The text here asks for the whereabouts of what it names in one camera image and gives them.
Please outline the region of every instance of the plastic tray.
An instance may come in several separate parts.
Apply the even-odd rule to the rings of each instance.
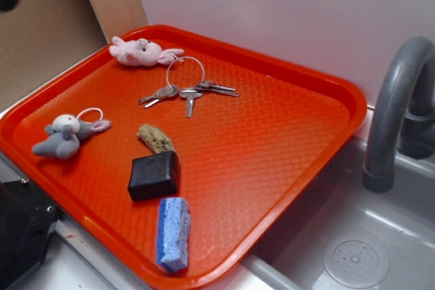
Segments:
[[[207,79],[240,97],[204,94],[191,119],[179,96],[144,109],[137,100],[165,86],[167,67],[127,67],[105,47],[8,111],[0,148],[147,284],[202,287],[229,272],[291,205],[363,122],[366,101],[348,81],[169,26],[124,39],[142,37],[183,48]],[[193,60],[173,67],[180,88],[201,79]],[[56,116],[89,107],[101,108],[111,129],[69,160],[31,153]],[[136,137],[142,124],[172,139],[178,196],[190,205],[189,267],[174,274],[155,263],[160,198],[133,202],[127,192],[132,160],[152,154]]]

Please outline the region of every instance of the gray plush bunny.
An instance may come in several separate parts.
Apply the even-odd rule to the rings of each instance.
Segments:
[[[73,115],[60,115],[53,125],[47,125],[48,139],[32,147],[36,156],[48,156],[63,160],[74,156],[80,143],[96,132],[103,132],[111,126],[110,121],[100,119],[96,122],[83,122]]]

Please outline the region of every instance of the silver key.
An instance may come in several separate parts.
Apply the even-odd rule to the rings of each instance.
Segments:
[[[211,89],[216,89],[216,90],[236,92],[235,88],[231,88],[229,86],[224,86],[224,85],[219,85],[219,84],[216,84],[216,82],[214,82],[214,81],[202,81],[201,83],[198,83],[196,86],[198,88],[211,88]]]
[[[199,84],[197,84],[194,89],[200,92],[215,92],[215,93],[219,93],[219,94],[223,94],[223,95],[231,95],[231,96],[240,96],[239,93],[236,93],[235,91],[228,91],[228,90],[220,90],[217,88],[202,88],[200,86],[198,86]]]
[[[193,106],[196,98],[200,98],[203,93],[195,90],[194,88],[184,88],[180,91],[179,95],[186,98],[186,116],[187,118],[192,117]]]
[[[148,104],[144,106],[144,108],[148,108],[151,107],[152,105],[155,105],[157,102],[161,100],[164,100],[166,98],[172,98],[173,96],[177,95],[178,92],[179,92],[178,86],[168,85],[158,89],[153,95],[146,96],[145,98],[139,99],[138,102],[140,105],[148,102]]]

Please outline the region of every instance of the drain cover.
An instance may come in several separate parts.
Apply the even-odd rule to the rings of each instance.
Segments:
[[[373,287],[389,270],[385,248],[374,238],[361,234],[342,234],[328,243],[324,265],[338,283],[353,289]]]

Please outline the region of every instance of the sink basin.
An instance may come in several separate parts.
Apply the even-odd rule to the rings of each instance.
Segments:
[[[376,194],[365,148],[352,138],[251,251],[283,289],[435,289],[434,169],[399,154]]]

